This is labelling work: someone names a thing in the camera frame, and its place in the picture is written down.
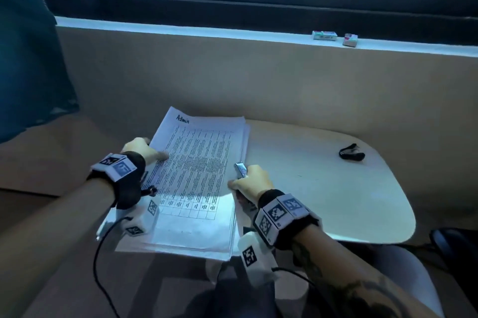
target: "forearm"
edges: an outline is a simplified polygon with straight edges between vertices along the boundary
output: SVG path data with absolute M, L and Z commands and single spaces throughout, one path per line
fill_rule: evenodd
M 341 317 L 437 318 L 316 226 L 308 226 L 294 240 L 294 255 Z
M 22 314 L 113 201 L 112 187 L 93 179 L 0 235 L 0 318 Z

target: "hand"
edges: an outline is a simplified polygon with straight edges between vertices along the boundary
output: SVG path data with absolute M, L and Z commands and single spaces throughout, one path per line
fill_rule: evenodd
M 156 162 L 157 160 L 164 160 L 169 158 L 167 152 L 158 152 L 157 150 L 151 148 L 148 144 L 150 140 L 148 138 L 135 138 L 131 142 L 126 143 L 121 150 L 123 152 L 136 152 L 140 153 L 146 165 Z
M 265 170 L 258 165 L 251 165 L 247 167 L 247 177 L 229 181 L 228 187 L 241 192 L 244 197 L 257 206 L 262 194 L 273 189 L 274 185 Z

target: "beige wall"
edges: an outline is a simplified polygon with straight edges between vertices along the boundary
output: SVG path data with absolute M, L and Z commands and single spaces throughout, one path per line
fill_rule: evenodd
M 57 188 L 65 190 L 83 178 L 85 165 L 111 150 L 110 143 L 119 148 L 134 136 L 152 136 L 173 105 L 191 115 L 245 115 L 351 134 L 379 151 L 414 206 L 478 205 L 476 57 L 68 27 L 58 32 L 83 116 L 0 146 L 2 174 L 5 156 L 19 159 L 25 144 L 33 148 L 42 140 L 55 151 L 37 157 L 69 175 Z M 25 165 L 28 153 L 21 153 L 18 163 Z M 70 155 L 79 162 L 65 168 Z M 18 179 L 15 173 L 6 173 L 11 178 L 0 179 L 0 187 Z

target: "person's right hand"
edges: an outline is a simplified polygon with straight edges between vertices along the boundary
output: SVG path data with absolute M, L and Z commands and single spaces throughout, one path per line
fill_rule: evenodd
M 244 197 L 257 206 L 262 194 L 273 189 L 274 185 L 265 170 L 258 165 L 251 165 L 247 167 L 247 177 L 229 181 L 228 187 L 241 192 Z

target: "person's left hand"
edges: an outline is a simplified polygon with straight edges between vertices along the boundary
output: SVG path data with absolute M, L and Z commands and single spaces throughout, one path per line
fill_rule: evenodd
M 165 160 L 169 158 L 169 154 L 167 152 L 158 152 L 157 150 L 151 148 L 148 145 L 149 143 L 150 140 L 148 138 L 135 138 L 131 142 L 128 142 L 124 145 L 121 153 L 140 153 L 146 161 L 146 165 L 156 162 L 157 160 Z

